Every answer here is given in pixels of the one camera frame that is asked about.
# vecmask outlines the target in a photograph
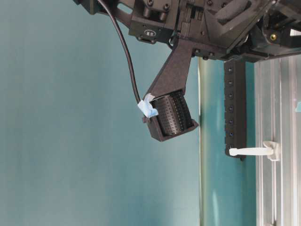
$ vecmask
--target teal background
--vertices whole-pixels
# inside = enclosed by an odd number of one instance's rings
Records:
[[[202,61],[201,170],[204,226],[255,226],[255,158],[244,161],[225,152],[224,69],[221,61]],[[254,66],[246,65],[247,145],[255,146]]]
[[[143,95],[170,50],[125,38]],[[194,119],[197,71],[193,59]],[[199,225],[198,130],[150,137],[109,18],[72,0],[2,0],[0,125],[2,226]]]

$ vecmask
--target black bracket arm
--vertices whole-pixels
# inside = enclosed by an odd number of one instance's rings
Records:
[[[91,15],[101,13],[107,15],[107,12],[98,4],[97,0],[73,0],[77,5],[81,4]],[[132,13],[128,14],[118,8],[119,4],[123,4],[130,9],[134,9],[135,0],[106,0],[112,14],[117,20],[123,23],[127,28],[130,27]]]

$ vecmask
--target black vertical bar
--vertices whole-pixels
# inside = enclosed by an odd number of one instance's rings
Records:
[[[230,156],[230,148],[246,148],[246,63],[230,60],[224,64],[224,70],[225,153]]]

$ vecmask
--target black mechanical assembly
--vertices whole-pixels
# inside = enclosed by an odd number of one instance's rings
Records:
[[[144,118],[159,141],[194,130],[184,99],[190,60],[229,61],[225,64],[226,153],[246,145],[246,82],[244,62],[301,53],[300,0],[74,0],[90,14],[110,15],[129,35],[149,44],[166,43],[172,52],[148,93],[158,116]],[[128,14],[118,6],[132,9]],[[135,90],[135,77],[131,73]]]

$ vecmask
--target cable clip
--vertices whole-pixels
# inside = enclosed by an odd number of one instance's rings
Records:
[[[141,100],[138,104],[139,109],[147,118],[151,118],[159,114],[157,109],[153,108],[150,103],[154,98],[155,97],[149,93],[145,96],[144,100]]]
[[[280,144],[272,141],[264,141],[265,147],[254,147],[254,148],[231,148],[229,150],[231,156],[236,155],[255,155],[255,156],[267,156],[271,161],[279,161],[281,148]]]

